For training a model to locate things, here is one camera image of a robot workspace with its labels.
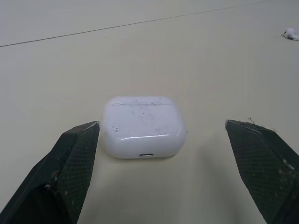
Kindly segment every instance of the charging port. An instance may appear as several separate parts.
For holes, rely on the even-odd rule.
[[[153,156],[154,154],[140,154],[139,156],[140,157],[150,157],[150,156]]]

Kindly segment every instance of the white earbud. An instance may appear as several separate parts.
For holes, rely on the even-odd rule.
[[[284,37],[290,40],[299,41],[299,35],[296,35],[296,30],[292,28],[285,30]]]

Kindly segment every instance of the earbud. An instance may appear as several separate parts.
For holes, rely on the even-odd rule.
[[[299,35],[296,35],[296,30],[292,28],[285,30],[284,37],[290,40],[299,41]]]

